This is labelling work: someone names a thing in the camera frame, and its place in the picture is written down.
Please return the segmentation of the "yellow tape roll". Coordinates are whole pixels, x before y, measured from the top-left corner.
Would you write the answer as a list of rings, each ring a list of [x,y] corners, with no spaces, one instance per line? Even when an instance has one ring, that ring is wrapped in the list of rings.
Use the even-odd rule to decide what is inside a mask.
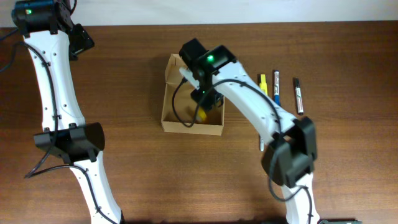
[[[197,114],[195,115],[195,120],[198,123],[204,123],[207,120],[206,111],[199,107]]]

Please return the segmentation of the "brown cardboard box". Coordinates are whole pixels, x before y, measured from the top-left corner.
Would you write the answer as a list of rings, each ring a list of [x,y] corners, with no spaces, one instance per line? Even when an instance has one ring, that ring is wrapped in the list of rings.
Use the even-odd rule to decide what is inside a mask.
[[[189,82],[181,84],[180,67],[186,67],[177,54],[172,54],[165,69],[165,93],[161,124],[168,133],[222,135],[224,129],[225,105],[206,111],[207,120],[189,128],[197,103],[191,99],[194,87]]]

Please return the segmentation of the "yellow highlighter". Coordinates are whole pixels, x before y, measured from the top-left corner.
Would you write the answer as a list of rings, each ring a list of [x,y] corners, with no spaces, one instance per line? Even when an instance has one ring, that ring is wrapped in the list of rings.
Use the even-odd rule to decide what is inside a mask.
[[[265,75],[265,74],[258,74],[258,75],[257,75],[257,80],[258,80],[259,88],[260,88],[266,95],[268,95],[266,75]]]

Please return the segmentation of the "blue whiteboard marker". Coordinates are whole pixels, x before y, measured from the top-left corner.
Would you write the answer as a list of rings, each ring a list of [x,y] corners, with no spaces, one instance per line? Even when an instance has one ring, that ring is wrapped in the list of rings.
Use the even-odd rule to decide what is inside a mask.
[[[279,71],[274,70],[274,101],[277,105],[280,106],[280,78]]]

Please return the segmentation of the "black sharpie marker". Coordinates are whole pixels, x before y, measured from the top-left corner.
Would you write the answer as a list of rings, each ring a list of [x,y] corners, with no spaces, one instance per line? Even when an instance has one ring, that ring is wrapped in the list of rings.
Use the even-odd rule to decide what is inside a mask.
[[[260,137],[260,139],[259,139],[259,148],[260,148],[260,151],[264,151],[264,140],[262,137]]]

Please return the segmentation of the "black whiteboard marker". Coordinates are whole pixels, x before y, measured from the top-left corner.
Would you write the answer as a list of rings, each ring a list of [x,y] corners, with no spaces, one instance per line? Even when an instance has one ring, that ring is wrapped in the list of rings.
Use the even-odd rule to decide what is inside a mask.
[[[299,115],[303,115],[304,110],[303,110],[302,94],[301,94],[300,82],[299,82],[298,78],[295,78],[295,96],[296,96],[296,102],[297,102],[297,113]]]

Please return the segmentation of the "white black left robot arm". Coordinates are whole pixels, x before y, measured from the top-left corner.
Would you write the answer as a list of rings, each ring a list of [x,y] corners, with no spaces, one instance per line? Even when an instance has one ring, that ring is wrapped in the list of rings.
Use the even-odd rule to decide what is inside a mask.
[[[104,131],[86,123],[73,86],[70,61],[94,47],[81,24],[73,23],[69,1],[18,1],[11,17],[29,50],[42,102],[42,133],[34,135],[44,156],[26,178],[70,169],[85,198],[92,223],[124,223],[104,169]]]

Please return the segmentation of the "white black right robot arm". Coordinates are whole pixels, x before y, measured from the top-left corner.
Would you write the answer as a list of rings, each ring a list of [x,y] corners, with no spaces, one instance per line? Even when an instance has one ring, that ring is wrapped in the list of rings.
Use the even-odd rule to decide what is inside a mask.
[[[207,50],[198,39],[182,45],[183,82],[194,91],[194,114],[227,98],[250,121],[267,146],[261,165],[271,195],[286,206],[286,223],[319,223],[313,196],[317,159],[314,122],[296,118],[267,96],[224,45]]]

